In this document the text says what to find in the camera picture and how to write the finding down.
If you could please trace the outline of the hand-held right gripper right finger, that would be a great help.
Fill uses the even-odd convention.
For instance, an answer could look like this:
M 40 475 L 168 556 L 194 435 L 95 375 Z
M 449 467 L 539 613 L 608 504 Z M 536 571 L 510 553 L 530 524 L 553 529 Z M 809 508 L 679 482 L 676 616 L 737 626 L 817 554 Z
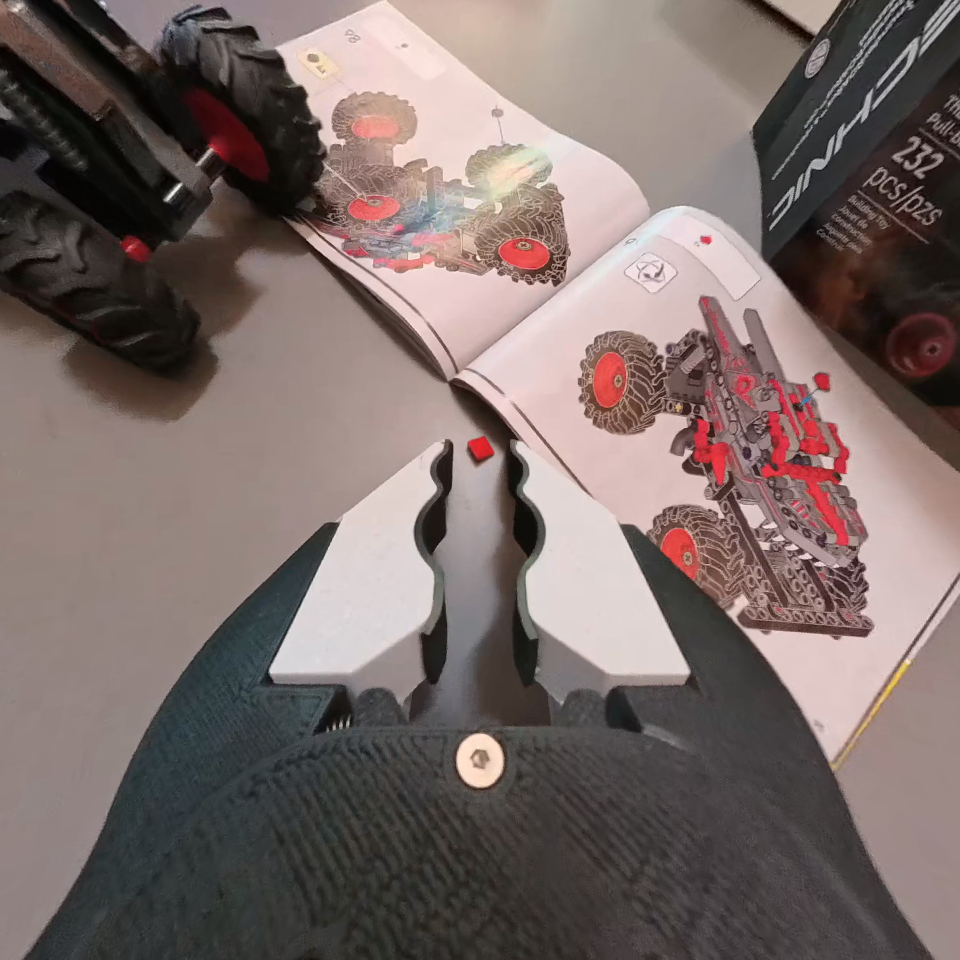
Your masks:
M 615 515 L 531 446 L 510 442 L 512 652 L 550 722 L 578 695 L 679 688 L 690 665 Z

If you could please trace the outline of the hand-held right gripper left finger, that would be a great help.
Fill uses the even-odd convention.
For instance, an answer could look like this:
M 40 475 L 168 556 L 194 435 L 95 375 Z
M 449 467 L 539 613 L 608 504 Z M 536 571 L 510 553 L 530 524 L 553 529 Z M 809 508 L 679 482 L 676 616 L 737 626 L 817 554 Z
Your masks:
M 439 440 L 344 513 L 269 668 L 277 686 L 390 693 L 409 714 L 447 659 L 453 444 Z

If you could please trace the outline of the red grey toy monster truck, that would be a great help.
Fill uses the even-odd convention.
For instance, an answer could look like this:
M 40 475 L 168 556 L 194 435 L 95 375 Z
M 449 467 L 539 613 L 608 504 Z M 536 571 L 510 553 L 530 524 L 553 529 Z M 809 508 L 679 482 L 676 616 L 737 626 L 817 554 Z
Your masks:
M 168 376 L 201 320 L 152 264 L 226 182 L 292 215 L 323 170 L 320 122 L 282 54 L 222 6 L 153 50 L 105 2 L 1 3 L 2 292 Z

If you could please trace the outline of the open building instruction booklet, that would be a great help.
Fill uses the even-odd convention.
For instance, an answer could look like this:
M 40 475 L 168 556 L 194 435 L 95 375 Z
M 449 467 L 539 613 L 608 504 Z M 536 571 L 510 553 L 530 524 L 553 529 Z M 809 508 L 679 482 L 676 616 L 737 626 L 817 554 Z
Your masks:
M 838 766 L 958 599 L 958 472 L 762 258 L 387 2 L 284 43 L 326 133 L 291 227 L 743 628 Z

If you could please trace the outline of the black toy set box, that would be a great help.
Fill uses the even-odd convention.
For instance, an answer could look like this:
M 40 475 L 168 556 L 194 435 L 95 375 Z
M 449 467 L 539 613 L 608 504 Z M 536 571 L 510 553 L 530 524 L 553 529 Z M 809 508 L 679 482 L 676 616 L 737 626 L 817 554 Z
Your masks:
M 751 139 L 763 258 L 958 428 L 959 3 L 839 3 Z

